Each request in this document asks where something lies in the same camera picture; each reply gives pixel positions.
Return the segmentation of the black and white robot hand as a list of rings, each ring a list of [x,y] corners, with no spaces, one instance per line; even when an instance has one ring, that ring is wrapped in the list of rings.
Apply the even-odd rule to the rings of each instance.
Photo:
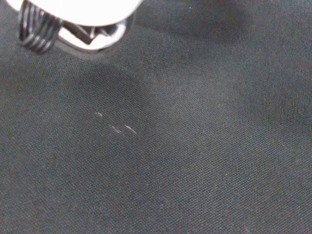
[[[19,44],[43,54],[54,45],[100,55],[127,36],[141,0],[7,0],[18,14]]]

